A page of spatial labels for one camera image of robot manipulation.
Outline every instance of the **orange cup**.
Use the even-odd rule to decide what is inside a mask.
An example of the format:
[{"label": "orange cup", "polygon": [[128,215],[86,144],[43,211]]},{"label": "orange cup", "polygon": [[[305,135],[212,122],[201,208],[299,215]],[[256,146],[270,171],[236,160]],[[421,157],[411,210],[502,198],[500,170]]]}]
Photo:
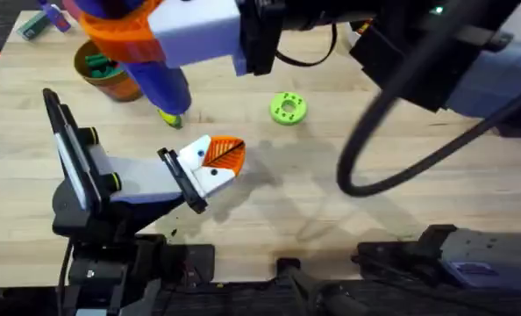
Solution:
[{"label": "orange cup", "polygon": [[105,95],[119,102],[133,101],[141,97],[141,91],[136,82],[125,72],[111,75],[105,78],[91,77],[91,71],[85,63],[85,56],[99,54],[99,49],[92,41],[83,44],[77,50],[74,57],[74,66],[77,73],[101,90]]}]

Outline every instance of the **green light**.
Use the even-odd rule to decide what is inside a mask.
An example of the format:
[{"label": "green light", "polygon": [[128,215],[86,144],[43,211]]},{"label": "green light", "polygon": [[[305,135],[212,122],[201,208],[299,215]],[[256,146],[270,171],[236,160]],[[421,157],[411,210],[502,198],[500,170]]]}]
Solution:
[{"label": "green light", "polygon": [[443,6],[437,6],[434,9],[430,10],[430,13],[440,15],[440,14],[442,14],[443,11],[444,11]]}]

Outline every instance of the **orange gripper pad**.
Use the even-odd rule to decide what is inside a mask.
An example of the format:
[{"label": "orange gripper pad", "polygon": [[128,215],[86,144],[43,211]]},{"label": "orange gripper pad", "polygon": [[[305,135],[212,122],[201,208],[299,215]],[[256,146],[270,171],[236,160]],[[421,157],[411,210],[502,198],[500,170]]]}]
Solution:
[{"label": "orange gripper pad", "polygon": [[161,45],[147,23],[147,16],[162,2],[146,0],[127,16],[114,20],[96,18],[84,12],[79,21],[101,53],[114,61],[163,61],[165,55]]},{"label": "orange gripper pad", "polygon": [[239,174],[245,161],[245,142],[232,136],[212,136],[204,167],[231,169]]}]

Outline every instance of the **yellow part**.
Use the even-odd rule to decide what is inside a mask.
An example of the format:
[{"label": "yellow part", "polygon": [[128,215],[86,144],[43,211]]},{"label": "yellow part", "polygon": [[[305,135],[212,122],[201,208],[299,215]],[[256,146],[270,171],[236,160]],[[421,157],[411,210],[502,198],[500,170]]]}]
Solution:
[{"label": "yellow part", "polygon": [[177,116],[171,115],[168,113],[165,113],[162,110],[157,110],[159,112],[159,115],[161,115],[161,118],[164,119],[168,124],[173,125],[176,123]]},{"label": "yellow part", "polygon": [[91,127],[91,135],[93,135],[93,145],[96,145],[95,127]]},{"label": "yellow part", "polygon": [[117,190],[120,190],[120,181],[118,180],[117,173],[112,173],[112,178],[114,179],[114,183],[117,185]]}]

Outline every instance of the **red object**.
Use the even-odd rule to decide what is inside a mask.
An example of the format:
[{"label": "red object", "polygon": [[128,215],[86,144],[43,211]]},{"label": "red object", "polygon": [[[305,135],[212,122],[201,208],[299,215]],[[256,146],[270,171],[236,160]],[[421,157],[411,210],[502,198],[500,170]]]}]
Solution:
[{"label": "red object", "polygon": [[75,3],[75,0],[62,0],[61,3],[64,5],[64,8],[66,8],[69,15],[72,16],[72,18],[74,18],[76,21],[78,21],[79,16],[82,14],[82,11]]}]

